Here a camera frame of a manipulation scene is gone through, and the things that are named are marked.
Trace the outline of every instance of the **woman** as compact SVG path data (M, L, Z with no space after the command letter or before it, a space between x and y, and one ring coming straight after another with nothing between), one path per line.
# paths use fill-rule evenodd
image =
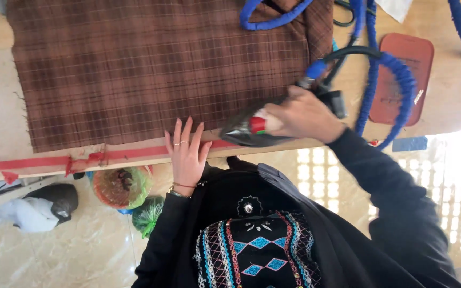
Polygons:
M389 156L346 128L312 93L289 88L267 112L284 126L273 135L327 144L379 216L371 240L298 192L279 171L229 157L205 165L201 123L173 139L165 132L174 184L136 269L139 287L461 287L435 204Z

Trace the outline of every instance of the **hand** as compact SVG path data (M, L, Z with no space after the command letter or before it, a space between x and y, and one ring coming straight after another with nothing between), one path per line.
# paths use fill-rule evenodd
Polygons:
M283 126L269 132L273 136L310 137L325 144L344 132L345 126L310 91L298 86L288 88L289 98L281 105L266 104L265 111L282 121Z
M184 130L181 134L182 121L177 118L174 131L174 145L170 140L170 134L165 131L166 149L172 160L172 169L174 171L174 182L177 184L195 187L202 177L205 161L208 158L209 148L213 142L204 144L199 153L200 138L204 131L204 122L201 122L193 139L189 140L189 134L192 130L193 120L191 116L186 121ZM195 188L174 186L175 192L190 197Z

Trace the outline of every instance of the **checkered fabric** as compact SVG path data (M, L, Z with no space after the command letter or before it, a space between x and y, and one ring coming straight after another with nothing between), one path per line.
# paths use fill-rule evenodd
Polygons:
M266 0L251 22L298 2ZM246 31L243 0L9 0L34 152L158 138L189 115L219 128L331 51L332 3Z

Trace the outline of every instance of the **wristwatch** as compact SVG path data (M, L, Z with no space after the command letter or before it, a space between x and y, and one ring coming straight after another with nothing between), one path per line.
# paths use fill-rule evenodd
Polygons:
M191 196L184 196L184 195L182 195L182 194L179 194L179 193L175 192L175 191L174 191L174 186L173 186L173 185L170 186L170 190L168 191L168 193L170 193L170 194L172 194L172 195L174 195L174 196L177 196L177 197L188 198L188 199L191 198Z

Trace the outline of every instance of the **steam iron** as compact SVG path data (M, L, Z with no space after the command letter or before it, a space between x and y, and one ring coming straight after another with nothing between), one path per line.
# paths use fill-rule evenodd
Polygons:
M298 86L308 89L310 85ZM343 119L347 116L344 100L341 91L326 92L323 89L308 89L321 100L334 113L337 118ZM257 123L258 118L262 118L262 109L267 103L281 104L287 98L286 95L258 102L247 107L238 115L231 117L220 132L220 138L229 143L245 147L269 147L278 145L293 139L293 137L272 136L267 134L264 129L264 122Z

